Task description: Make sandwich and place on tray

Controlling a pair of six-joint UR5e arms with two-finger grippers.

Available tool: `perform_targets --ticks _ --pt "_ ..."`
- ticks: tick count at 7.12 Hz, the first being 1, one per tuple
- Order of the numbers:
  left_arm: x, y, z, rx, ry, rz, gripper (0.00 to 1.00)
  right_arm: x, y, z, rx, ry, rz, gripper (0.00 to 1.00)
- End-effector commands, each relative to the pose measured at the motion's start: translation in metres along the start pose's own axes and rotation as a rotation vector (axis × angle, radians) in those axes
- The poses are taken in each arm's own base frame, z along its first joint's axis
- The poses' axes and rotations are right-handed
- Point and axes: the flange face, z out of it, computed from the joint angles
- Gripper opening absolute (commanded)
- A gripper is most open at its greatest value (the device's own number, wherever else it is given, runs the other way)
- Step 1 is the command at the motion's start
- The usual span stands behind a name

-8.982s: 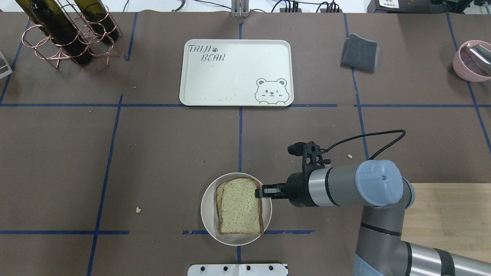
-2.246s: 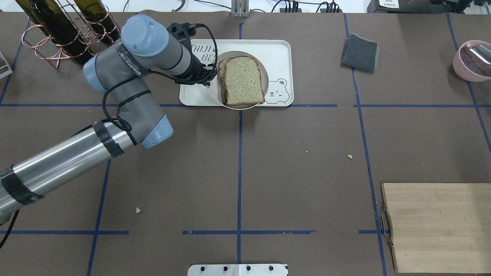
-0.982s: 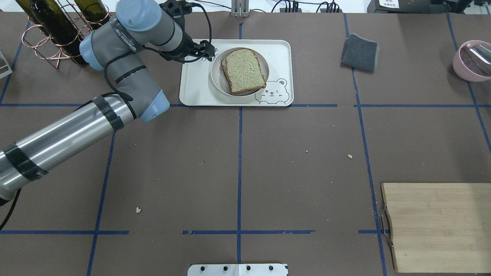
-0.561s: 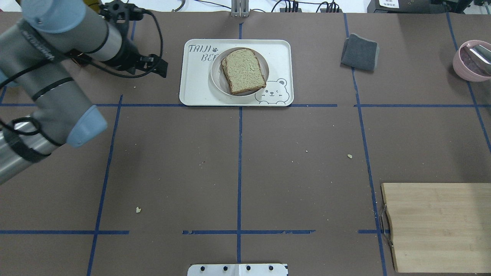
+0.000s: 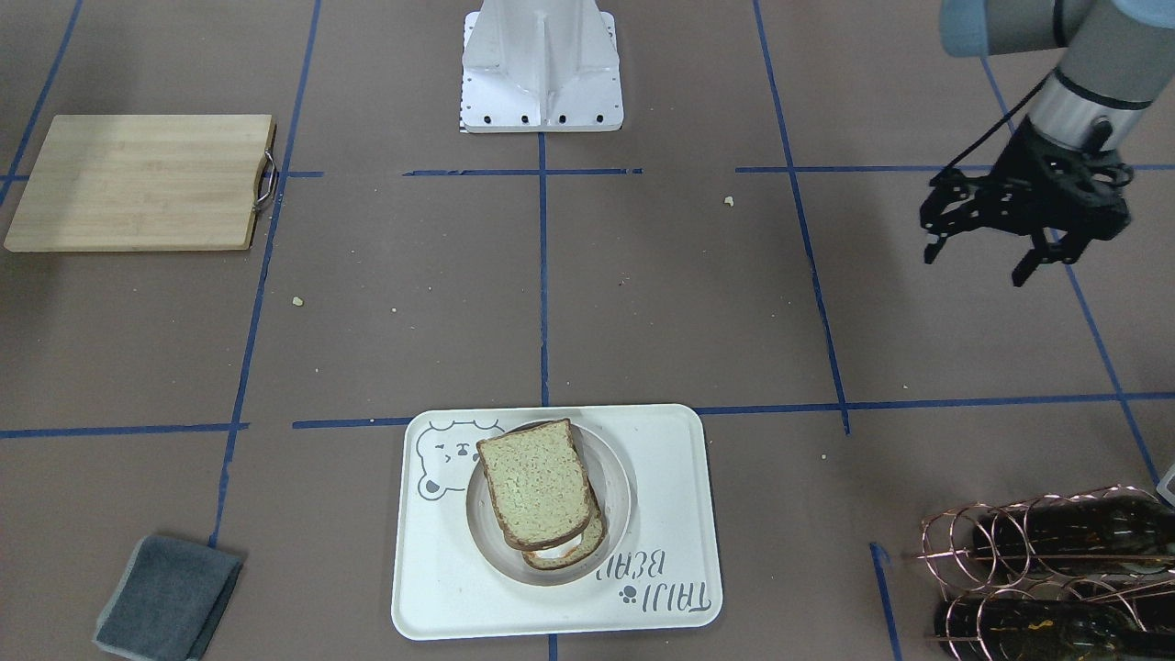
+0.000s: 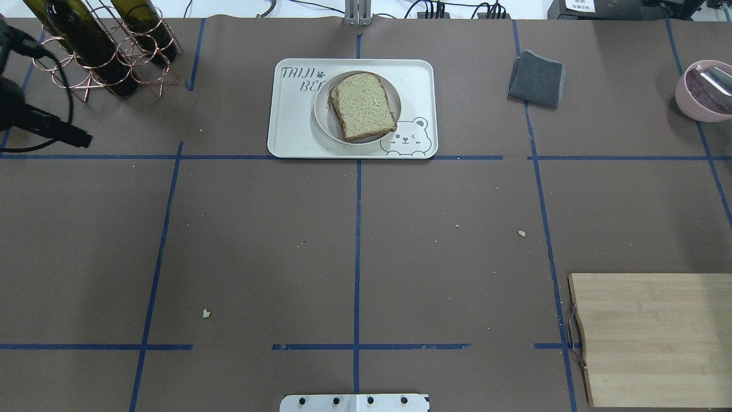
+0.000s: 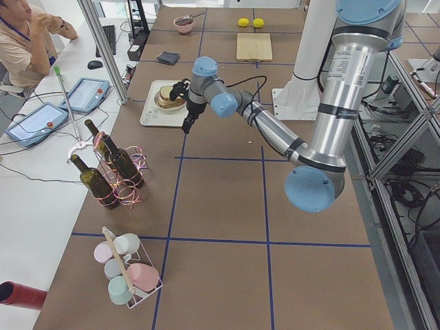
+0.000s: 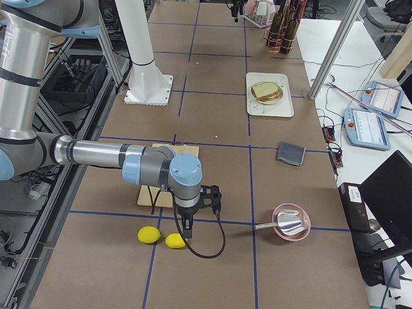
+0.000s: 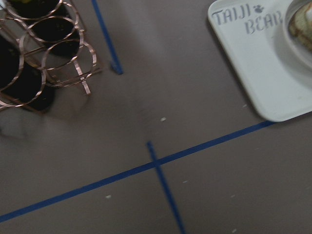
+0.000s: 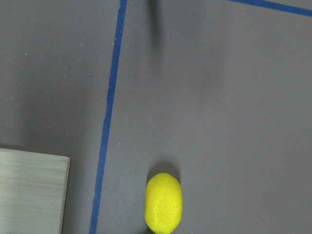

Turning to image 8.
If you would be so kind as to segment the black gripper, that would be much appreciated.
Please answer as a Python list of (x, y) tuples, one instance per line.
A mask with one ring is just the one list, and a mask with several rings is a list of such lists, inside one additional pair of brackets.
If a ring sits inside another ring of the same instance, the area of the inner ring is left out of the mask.
[(234, 22), (238, 23), (238, 15), (243, 15), (243, 3), (234, 3), (230, 7), (231, 16), (235, 16)]
[(197, 213), (197, 207), (181, 207), (177, 206), (178, 214), (182, 218), (183, 237), (185, 239), (192, 238), (193, 217)]

